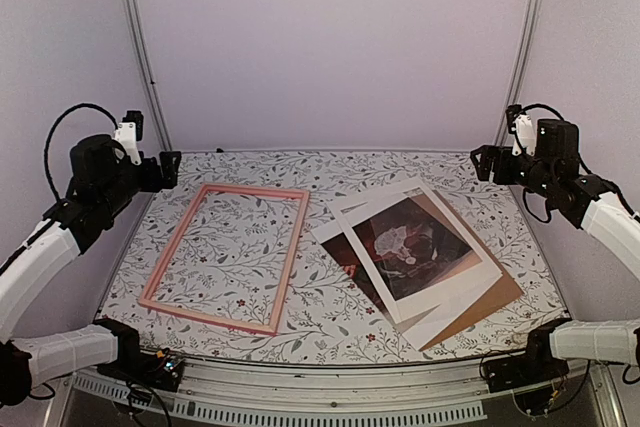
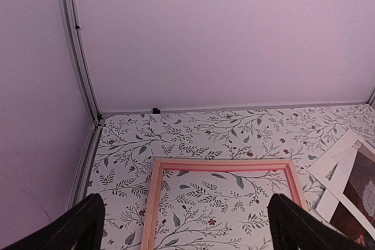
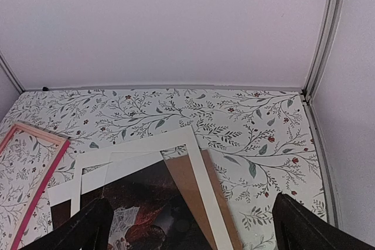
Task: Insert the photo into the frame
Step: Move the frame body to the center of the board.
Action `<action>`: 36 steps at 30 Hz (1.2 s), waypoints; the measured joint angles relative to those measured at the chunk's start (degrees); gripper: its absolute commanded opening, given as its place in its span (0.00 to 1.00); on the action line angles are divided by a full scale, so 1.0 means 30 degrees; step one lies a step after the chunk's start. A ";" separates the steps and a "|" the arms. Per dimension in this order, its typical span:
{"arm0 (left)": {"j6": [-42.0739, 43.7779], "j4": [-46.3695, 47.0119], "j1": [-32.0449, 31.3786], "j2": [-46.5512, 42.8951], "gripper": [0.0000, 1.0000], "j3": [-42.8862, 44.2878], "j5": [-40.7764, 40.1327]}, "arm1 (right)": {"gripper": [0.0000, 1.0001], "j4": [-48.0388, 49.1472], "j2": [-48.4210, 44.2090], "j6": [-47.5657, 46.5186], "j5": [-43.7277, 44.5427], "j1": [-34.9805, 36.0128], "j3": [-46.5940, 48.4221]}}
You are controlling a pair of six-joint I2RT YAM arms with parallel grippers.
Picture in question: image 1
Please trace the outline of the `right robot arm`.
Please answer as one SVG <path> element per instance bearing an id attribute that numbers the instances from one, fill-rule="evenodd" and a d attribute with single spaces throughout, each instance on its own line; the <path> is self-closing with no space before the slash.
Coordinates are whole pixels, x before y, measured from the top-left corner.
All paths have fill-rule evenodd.
<path id="1" fill-rule="evenodd" d="M 529 140 L 523 134 L 532 128 L 536 137 Z M 639 215 L 611 182 L 581 173 L 578 127 L 561 119 L 533 125 L 520 115 L 511 130 L 514 147 L 484 145 L 471 152 L 478 179 L 540 195 L 546 211 L 558 211 L 637 274 Z M 483 374 L 492 391 L 502 391 L 561 377 L 571 359 L 638 365 L 638 321 L 549 321 L 528 334 L 522 354 L 487 362 Z"/>

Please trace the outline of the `pink wooden picture frame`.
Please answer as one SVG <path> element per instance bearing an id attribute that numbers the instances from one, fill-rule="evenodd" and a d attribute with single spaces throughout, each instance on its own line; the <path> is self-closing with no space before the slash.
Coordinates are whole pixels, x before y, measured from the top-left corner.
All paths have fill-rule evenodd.
<path id="1" fill-rule="evenodd" d="M 202 185 L 173 229 L 140 305 L 276 334 L 309 200 L 300 189 Z"/>

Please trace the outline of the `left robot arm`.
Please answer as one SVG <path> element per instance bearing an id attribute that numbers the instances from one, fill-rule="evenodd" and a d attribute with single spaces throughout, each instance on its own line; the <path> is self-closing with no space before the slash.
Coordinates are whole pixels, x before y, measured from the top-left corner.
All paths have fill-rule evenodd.
<path id="1" fill-rule="evenodd" d="M 17 323 L 40 292 L 85 254 L 139 193 L 177 184 L 181 154 L 147 158 L 107 134 L 87 137 L 70 151 L 65 197 L 1 267 L 1 403 L 15 406 L 35 387 L 85 367 L 142 387 L 175 392 L 184 368 L 167 350 L 148 354 L 136 329 L 113 319 L 64 333 L 17 338 Z"/>

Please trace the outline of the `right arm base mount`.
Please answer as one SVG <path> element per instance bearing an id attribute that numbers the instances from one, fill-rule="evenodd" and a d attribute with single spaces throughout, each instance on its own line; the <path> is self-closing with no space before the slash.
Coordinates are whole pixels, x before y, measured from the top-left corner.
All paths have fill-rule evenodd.
<path id="1" fill-rule="evenodd" d="M 540 360 L 528 354 L 507 354 L 479 364 L 480 377 L 490 393 L 512 394 L 515 407 L 528 417 L 550 413 L 563 392 L 569 365 L 564 360 Z"/>

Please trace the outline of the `clear acrylic sheet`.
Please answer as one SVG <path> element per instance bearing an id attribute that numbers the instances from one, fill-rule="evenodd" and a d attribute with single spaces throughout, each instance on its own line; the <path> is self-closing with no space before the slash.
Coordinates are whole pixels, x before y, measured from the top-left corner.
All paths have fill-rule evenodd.
<path id="1" fill-rule="evenodd" d="M 502 276 L 471 230 L 418 179 L 345 198 L 331 211 L 397 323 L 473 303 Z"/>

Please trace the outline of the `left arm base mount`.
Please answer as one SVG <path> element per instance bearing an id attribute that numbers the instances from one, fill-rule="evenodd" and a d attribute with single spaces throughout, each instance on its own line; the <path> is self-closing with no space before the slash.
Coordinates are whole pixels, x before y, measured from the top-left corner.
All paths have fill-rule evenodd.
<path id="1" fill-rule="evenodd" d="M 173 393 L 178 391 L 184 369 L 184 357 L 168 348 L 154 353 L 135 352 L 97 367 L 101 375 Z"/>

